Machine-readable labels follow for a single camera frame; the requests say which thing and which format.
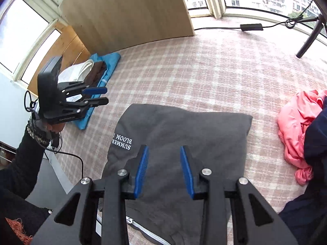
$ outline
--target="silver screw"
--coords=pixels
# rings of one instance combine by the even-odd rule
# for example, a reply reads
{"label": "silver screw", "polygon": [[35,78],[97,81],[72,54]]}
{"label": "silver screw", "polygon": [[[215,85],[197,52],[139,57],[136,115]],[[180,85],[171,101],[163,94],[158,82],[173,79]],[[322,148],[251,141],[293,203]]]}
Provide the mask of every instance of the silver screw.
{"label": "silver screw", "polygon": [[238,179],[238,182],[239,182],[240,184],[242,184],[242,185],[246,185],[249,181],[248,181],[247,178],[240,177],[240,178]]}
{"label": "silver screw", "polygon": [[209,169],[209,168],[204,168],[204,169],[202,170],[202,174],[203,174],[203,175],[209,176],[209,175],[211,175],[211,173],[212,173],[212,171],[211,171],[211,169]]}
{"label": "silver screw", "polygon": [[117,172],[117,174],[118,174],[119,176],[125,176],[125,175],[127,174],[127,170],[125,170],[125,169],[120,169],[120,170]]}
{"label": "silver screw", "polygon": [[81,179],[81,184],[86,185],[90,183],[90,178],[88,177],[84,177],[83,179]]}

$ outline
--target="pink garment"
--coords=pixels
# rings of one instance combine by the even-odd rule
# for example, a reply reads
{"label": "pink garment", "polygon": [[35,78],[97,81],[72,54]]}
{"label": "pink garment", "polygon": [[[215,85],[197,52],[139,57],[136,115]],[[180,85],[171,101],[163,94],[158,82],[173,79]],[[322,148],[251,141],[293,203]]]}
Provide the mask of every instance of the pink garment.
{"label": "pink garment", "polygon": [[301,185],[313,178],[312,167],[305,162],[305,131],[323,110],[327,90],[301,91],[292,97],[279,113],[279,138],[285,145],[285,160],[298,167],[295,179]]}

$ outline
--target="black sleeve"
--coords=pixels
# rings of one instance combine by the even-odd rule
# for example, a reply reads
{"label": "black sleeve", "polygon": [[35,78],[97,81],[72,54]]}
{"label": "black sleeve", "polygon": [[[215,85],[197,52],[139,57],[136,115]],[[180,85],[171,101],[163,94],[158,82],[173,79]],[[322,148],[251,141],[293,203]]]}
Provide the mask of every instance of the black sleeve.
{"label": "black sleeve", "polygon": [[35,187],[45,149],[25,130],[13,162],[0,170],[0,185],[26,199]]}

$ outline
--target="bed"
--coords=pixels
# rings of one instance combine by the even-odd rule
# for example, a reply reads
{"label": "bed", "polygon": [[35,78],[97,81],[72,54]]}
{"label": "bed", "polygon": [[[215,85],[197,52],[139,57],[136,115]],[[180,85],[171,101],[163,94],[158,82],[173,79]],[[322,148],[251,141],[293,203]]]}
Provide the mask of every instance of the bed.
{"label": "bed", "polygon": [[[241,18],[196,21],[194,27],[249,23]],[[297,184],[295,168],[283,158],[278,113],[297,91],[327,87],[327,61],[319,52],[325,50],[325,45],[315,41],[302,59],[295,56],[306,38],[307,35],[283,26],[261,33],[199,30],[194,37],[120,50],[121,60],[107,84],[108,105],[95,108],[84,131],[68,123],[63,131],[62,150],[81,156],[84,175],[98,179],[115,126],[132,103],[169,105],[196,112],[247,113],[253,121],[245,177],[280,212],[305,187]],[[57,158],[69,180],[77,183],[81,177],[79,161],[65,155]],[[130,227],[128,230],[133,245],[150,244],[138,231]],[[230,220],[228,243],[232,242]]]}

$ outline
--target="brown folded cloth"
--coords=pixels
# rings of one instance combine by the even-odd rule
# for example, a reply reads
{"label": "brown folded cloth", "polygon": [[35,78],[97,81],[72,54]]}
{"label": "brown folded cloth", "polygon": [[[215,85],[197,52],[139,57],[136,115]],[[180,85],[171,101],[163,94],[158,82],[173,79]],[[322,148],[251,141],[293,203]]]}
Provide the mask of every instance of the brown folded cloth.
{"label": "brown folded cloth", "polygon": [[[104,61],[94,63],[91,71],[85,77],[84,83],[90,87],[97,87],[103,74],[107,70],[107,65]],[[82,99],[89,99],[91,95],[82,95]]]}

